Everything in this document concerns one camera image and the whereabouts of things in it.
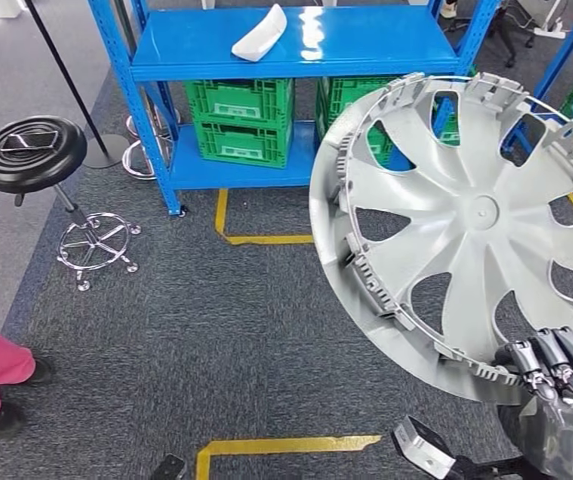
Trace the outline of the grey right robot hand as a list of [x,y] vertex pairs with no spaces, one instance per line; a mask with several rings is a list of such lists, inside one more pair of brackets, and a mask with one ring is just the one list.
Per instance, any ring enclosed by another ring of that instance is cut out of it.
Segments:
[[495,364],[518,376],[518,406],[500,405],[506,436],[542,474],[573,479],[573,331],[543,328],[507,343]]

